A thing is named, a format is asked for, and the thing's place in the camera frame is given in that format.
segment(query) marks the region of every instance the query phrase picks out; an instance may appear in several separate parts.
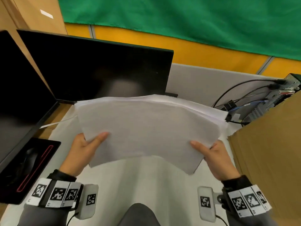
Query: white cable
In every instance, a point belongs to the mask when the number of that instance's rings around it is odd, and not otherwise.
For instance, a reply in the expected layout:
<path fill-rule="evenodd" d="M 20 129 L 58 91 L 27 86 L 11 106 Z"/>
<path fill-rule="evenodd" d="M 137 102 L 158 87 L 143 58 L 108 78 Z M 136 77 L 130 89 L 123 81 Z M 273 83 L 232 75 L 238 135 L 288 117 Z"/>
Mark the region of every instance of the white cable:
<path fill-rule="evenodd" d="M 43 126 L 41 126 L 41 127 L 40 127 L 40 129 L 41 129 L 41 128 L 46 128 L 46 127 L 48 127 L 48 126 L 51 126 L 51 125 L 59 124 L 59 123 L 61 123 L 61 122 L 64 122 L 64 121 L 70 120 L 70 119 L 72 119 L 72 118 L 74 118 L 74 117 L 71 117 L 71 118 L 65 119 L 65 120 L 63 120 L 63 121 L 59 121 L 59 122 L 55 122 L 55 123 L 51 123 L 51 124 L 46 124 L 46 125 L 43 125 Z"/>

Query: green curtain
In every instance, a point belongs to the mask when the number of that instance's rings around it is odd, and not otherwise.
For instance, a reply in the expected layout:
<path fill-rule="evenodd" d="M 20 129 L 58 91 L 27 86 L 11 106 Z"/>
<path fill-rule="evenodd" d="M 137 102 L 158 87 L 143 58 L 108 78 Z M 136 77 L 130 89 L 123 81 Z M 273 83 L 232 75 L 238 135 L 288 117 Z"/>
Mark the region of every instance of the green curtain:
<path fill-rule="evenodd" d="M 65 22 L 301 60 L 301 0 L 59 0 Z"/>

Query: black monitor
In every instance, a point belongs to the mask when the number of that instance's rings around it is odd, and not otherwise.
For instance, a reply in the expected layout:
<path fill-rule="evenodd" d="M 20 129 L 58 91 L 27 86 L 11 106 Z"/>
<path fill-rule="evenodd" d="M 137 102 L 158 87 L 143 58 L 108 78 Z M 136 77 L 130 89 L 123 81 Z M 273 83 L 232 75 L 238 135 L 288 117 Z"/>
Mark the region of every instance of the black monitor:
<path fill-rule="evenodd" d="M 0 31 L 0 172 L 59 106 L 8 31 Z"/>
<path fill-rule="evenodd" d="M 163 95 L 173 51 L 18 30 L 58 101 Z"/>

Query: hand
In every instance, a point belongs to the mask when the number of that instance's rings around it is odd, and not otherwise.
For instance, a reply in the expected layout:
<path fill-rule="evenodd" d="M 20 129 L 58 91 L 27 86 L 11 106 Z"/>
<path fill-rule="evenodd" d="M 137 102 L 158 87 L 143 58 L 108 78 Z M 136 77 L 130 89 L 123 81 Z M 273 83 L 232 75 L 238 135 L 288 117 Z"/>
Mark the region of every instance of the hand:
<path fill-rule="evenodd" d="M 205 156 L 208 167 L 217 180 L 225 181 L 240 177 L 222 141 L 217 140 L 210 149 L 197 141 L 190 141 L 190 144 Z"/>
<path fill-rule="evenodd" d="M 96 149 L 106 140 L 108 135 L 108 132 L 100 133 L 90 143 L 85 140 L 84 133 L 76 135 L 71 149 L 59 168 L 59 171 L 74 177 L 80 175 L 85 166 L 92 160 Z"/>

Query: black and white marker band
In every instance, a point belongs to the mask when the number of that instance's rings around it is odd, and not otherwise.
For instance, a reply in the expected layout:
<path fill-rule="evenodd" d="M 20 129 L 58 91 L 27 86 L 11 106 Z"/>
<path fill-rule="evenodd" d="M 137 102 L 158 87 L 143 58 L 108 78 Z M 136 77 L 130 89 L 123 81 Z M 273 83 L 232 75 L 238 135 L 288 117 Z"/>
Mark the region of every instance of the black and white marker band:
<path fill-rule="evenodd" d="M 272 208 L 257 185 L 228 192 L 228 197 L 240 218 L 259 215 Z"/>
<path fill-rule="evenodd" d="M 26 204 L 44 208 L 77 208 L 83 185 L 80 182 L 40 178 Z"/>

